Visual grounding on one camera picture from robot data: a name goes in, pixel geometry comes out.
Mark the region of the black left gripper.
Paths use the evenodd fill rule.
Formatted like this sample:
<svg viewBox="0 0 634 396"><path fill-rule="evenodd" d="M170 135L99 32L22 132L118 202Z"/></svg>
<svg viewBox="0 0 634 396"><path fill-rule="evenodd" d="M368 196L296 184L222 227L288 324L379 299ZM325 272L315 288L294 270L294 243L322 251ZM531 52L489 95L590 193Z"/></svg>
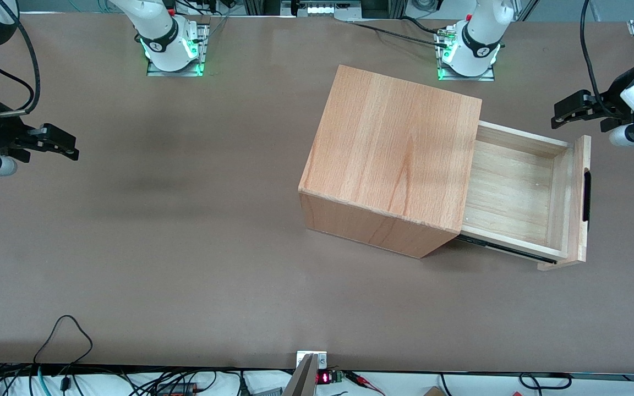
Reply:
<svg viewBox="0 0 634 396"><path fill-rule="evenodd" d="M608 90L602 94L604 105L614 117L607 116L600 123L602 133L609 133L612 129L626 126L634 133L634 111L621 98L621 93L634 80L634 67L617 77ZM576 121L587 121L598 118L597 98L590 91L574 92L554 105L554 115L551 118L551 128L556 130Z"/></svg>

